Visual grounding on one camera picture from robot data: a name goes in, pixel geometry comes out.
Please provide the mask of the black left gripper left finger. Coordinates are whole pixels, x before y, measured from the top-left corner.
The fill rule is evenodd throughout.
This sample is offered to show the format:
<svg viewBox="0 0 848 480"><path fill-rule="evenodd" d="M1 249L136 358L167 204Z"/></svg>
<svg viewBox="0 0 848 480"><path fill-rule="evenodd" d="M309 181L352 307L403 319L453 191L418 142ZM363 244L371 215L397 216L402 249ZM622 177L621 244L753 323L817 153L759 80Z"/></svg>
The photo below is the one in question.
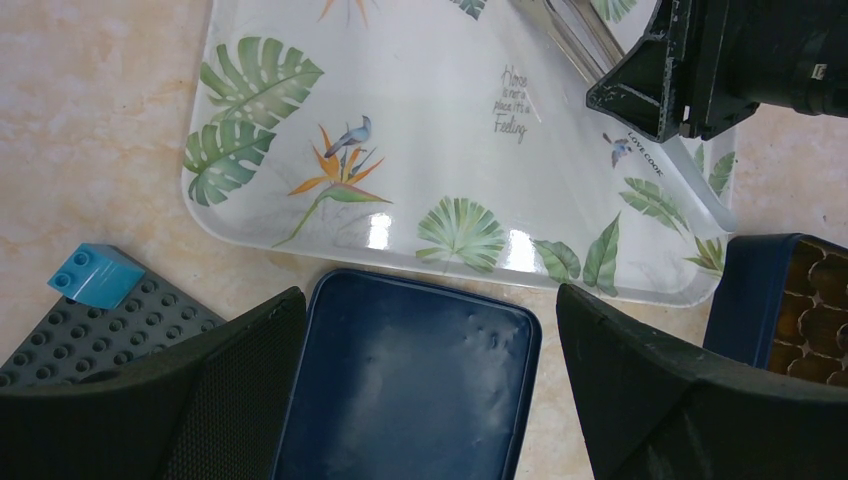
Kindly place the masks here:
<svg viewBox="0 0 848 480"><path fill-rule="evenodd" d="M307 335L289 288L72 385L1 397L5 479L268 479Z"/></svg>

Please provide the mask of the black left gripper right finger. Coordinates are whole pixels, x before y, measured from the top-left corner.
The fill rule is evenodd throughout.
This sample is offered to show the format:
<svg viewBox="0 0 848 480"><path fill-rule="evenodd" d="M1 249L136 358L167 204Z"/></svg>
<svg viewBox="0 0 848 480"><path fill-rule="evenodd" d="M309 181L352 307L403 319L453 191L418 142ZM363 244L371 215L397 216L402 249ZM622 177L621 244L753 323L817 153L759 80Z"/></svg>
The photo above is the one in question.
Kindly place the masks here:
<svg viewBox="0 0 848 480"><path fill-rule="evenodd" d="M756 369L564 284L558 331L598 479L843 479L847 392Z"/></svg>

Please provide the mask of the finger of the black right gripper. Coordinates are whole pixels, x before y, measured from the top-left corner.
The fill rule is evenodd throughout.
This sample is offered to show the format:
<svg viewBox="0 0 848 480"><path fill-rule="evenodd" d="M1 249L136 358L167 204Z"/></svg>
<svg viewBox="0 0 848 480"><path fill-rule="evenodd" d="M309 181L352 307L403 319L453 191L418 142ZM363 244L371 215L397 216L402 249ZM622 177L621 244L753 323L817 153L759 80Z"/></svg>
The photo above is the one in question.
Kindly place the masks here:
<svg viewBox="0 0 848 480"><path fill-rule="evenodd" d="M586 106L658 143L677 136L685 109L692 12L691 1L660 1L634 47L589 88Z"/></svg>

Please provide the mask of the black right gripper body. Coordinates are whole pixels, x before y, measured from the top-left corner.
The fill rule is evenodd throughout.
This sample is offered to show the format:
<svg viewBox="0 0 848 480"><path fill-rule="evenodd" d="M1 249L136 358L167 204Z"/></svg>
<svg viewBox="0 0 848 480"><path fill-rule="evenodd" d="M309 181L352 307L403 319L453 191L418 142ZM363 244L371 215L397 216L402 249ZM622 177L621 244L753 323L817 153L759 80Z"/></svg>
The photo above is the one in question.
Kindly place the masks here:
<svg viewBox="0 0 848 480"><path fill-rule="evenodd" d="M698 1L688 138L712 139L761 105L847 115L844 1Z"/></svg>

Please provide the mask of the silver metal tongs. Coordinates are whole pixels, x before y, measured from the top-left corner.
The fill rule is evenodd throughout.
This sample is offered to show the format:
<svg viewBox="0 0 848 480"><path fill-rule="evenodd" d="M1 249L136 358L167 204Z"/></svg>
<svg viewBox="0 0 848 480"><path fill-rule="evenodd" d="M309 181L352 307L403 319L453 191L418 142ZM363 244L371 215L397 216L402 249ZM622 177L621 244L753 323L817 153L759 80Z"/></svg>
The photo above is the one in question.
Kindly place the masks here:
<svg viewBox="0 0 848 480"><path fill-rule="evenodd" d="M514 1L521 17L551 41L588 83L586 106L603 113L657 144L694 198L685 211L703 215L691 229L704 237L729 234L735 214L720 200L697 168L682 139L685 121L684 76L689 1L659 1L635 45L624 51L588 1L569 1L578 19L570 26L551 1Z"/></svg>

